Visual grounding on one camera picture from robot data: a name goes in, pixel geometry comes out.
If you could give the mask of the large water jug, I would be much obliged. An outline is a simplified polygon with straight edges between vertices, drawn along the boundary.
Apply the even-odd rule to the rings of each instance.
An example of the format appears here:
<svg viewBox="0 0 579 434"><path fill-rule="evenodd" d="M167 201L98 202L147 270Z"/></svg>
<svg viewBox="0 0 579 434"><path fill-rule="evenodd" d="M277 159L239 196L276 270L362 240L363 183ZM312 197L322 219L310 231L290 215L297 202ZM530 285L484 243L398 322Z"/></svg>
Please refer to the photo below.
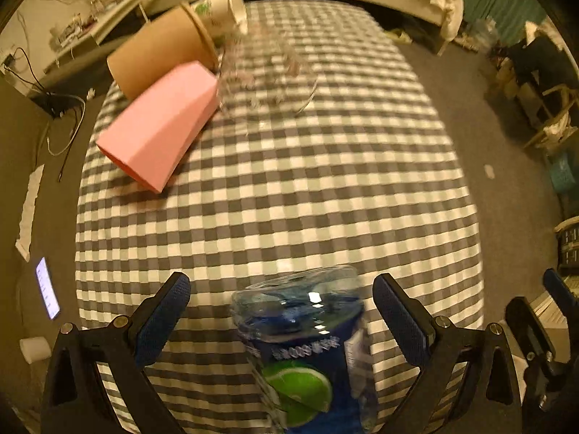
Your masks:
<svg viewBox="0 0 579 434"><path fill-rule="evenodd" d="M477 19L470 26L469 33L481 52L489 52L499 41L496 22L491 17Z"/></svg>

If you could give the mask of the white paper cup green print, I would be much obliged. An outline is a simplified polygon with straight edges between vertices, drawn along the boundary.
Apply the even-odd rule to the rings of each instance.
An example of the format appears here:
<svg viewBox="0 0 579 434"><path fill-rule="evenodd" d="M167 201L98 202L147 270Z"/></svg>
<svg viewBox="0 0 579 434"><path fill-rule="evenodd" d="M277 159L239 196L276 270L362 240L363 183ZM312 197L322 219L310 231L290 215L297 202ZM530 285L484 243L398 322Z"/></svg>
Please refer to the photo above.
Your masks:
<svg viewBox="0 0 579 434"><path fill-rule="evenodd" d="M247 33L244 0L198 0L191 8L213 39Z"/></svg>

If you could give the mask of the white tissue roll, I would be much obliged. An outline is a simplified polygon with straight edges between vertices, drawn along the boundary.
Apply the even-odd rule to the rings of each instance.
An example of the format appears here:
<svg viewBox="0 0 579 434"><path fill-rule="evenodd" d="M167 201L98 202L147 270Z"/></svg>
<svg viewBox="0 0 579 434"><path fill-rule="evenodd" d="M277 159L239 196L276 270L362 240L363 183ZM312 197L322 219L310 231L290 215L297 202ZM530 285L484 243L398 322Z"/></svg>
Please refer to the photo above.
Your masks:
<svg viewBox="0 0 579 434"><path fill-rule="evenodd" d="M51 358L51 347L42 336L22 338L19 344L22 356L29 365Z"/></svg>

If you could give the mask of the pink faceted cup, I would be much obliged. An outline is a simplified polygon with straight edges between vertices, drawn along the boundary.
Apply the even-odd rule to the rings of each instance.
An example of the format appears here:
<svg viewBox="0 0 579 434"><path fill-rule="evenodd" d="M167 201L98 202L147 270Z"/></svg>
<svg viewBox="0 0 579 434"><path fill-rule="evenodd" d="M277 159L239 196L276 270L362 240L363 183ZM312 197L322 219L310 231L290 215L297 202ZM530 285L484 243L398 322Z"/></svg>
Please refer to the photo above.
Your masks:
<svg viewBox="0 0 579 434"><path fill-rule="evenodd" d="M183 64L128 105L96 140L100 151L159 194L218 108L218 79L198 62Z"/></svg>

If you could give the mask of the clear plastic cup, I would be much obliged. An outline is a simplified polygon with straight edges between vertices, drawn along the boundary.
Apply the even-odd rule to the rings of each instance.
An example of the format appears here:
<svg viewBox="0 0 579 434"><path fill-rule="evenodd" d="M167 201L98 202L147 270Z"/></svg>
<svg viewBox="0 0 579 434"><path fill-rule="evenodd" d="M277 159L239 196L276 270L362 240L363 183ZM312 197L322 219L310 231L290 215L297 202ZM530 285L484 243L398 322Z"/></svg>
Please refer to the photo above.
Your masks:
<svg viewBox="0 0 579 434"><path fill-rule="evenodd" d="M224 37L217 94L227 122L295 118L317 88L310 64L273 26L248 22Z"/></svg>

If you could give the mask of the lit smartphone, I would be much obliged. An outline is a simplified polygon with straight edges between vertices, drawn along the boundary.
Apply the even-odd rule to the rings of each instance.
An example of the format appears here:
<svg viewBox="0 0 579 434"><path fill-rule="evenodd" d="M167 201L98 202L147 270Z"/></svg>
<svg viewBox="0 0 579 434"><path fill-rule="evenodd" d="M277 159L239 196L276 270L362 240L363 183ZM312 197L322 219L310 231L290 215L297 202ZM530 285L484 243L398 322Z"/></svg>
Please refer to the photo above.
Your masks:
<svg viewBox="0 0 579 434"><path fill-rule="evenodd" d="M36 264L35 275L47 315L51 320L54 320L59 315L61 308L52 285L46 258L41 258Z"/></svg>

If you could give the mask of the wooden chair with clothes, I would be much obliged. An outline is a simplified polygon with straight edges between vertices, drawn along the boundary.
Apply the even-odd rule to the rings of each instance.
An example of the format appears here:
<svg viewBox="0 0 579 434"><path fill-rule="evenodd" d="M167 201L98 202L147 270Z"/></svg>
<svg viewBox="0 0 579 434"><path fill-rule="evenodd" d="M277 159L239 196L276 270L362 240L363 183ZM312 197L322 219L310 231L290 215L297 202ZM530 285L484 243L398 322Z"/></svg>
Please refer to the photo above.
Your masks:
<svg viewBox="0 0 579 434"><path fill-rule="evenodd" d="M517 103L535 133L527 141L553 154L578 132L578 64L549 18L525 22L521 39L489 52L496 88Z"/></svg>

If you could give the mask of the white nightstand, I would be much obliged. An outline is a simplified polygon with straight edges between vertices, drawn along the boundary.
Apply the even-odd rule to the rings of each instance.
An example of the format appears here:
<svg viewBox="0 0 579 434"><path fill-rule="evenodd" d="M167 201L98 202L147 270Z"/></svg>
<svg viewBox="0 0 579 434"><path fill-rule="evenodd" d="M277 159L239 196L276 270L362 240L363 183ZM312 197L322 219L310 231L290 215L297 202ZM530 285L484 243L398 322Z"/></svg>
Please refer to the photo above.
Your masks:
<svg viewBox="0 0 579 434"><path fill-rule="evenodd" d="M76 31L67 37L64 47L59 49L54 60L44 68L44 73L52 72L95 50L102 45L131 13L141 9L141 0L117 0L109 4L105 10L92 18L90 24L79 33Z"/></svg>

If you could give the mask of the grey white checkered tablecloth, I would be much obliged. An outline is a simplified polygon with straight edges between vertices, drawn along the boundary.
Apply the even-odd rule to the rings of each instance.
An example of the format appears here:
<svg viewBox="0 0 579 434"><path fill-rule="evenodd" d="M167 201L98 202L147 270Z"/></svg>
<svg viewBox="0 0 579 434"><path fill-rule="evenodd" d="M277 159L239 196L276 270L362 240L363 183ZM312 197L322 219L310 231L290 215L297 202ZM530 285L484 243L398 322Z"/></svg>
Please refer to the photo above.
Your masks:
<svg viewBox="0 0 579 434"><path fill-rule="evenodd" d="M266 433L233 292L291 271L382 272L433 315L484 323L476 208L429 96L365 10L324 0L247 7L318 77L300 114L214 116L161 194L90 143L77 201L86 328L128 314L173 271L189 307L147 375L188 433Z"/></svg>

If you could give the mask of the white paper strip on sofa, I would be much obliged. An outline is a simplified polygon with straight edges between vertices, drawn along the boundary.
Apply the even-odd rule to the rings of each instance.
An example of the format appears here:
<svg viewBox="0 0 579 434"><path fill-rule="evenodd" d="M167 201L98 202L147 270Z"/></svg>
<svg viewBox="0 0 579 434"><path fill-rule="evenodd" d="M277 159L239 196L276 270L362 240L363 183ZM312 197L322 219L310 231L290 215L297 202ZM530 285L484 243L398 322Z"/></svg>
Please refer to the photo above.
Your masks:
<svg viewBox="0 0 579 434"><path fill-rule="evenodd" d="M15 242L15 247L22 258L28 263L30 261L30 246L32 241L32 228L35 214L35 205L38 197L40 183L43 177L44 166L38 166L30 175L26 198L22 204L22 214L19 223L19 236Z"/></svg>

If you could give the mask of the brown paper cup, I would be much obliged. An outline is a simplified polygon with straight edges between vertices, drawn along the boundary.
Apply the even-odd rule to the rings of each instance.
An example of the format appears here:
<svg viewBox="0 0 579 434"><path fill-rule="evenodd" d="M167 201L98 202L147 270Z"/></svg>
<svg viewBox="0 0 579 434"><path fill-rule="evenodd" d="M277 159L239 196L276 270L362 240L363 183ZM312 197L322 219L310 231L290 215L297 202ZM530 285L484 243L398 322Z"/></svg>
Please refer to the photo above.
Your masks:
<svg viewBox="0 0 579 434"><path fill-rule="evenodd" d="M218 55L208 30L186 2L148 22L107 58L114 82L131 101L175 67L190 62L214 72Z"/></svg>

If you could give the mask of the teal laundry basket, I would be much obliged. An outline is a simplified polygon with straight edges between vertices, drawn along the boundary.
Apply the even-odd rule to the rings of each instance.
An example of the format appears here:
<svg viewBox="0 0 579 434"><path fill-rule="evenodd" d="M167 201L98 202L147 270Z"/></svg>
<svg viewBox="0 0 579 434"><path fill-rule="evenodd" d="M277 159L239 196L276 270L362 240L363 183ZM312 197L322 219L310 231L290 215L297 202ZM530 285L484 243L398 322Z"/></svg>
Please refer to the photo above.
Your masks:
<svg viewBox="0 0 579 434"><path fill-rule="evenodd" d="M568 151L553 157L550 161L549 176L554 192L564 194L578 185L578 176L574 169L574 158Z"/></svg>

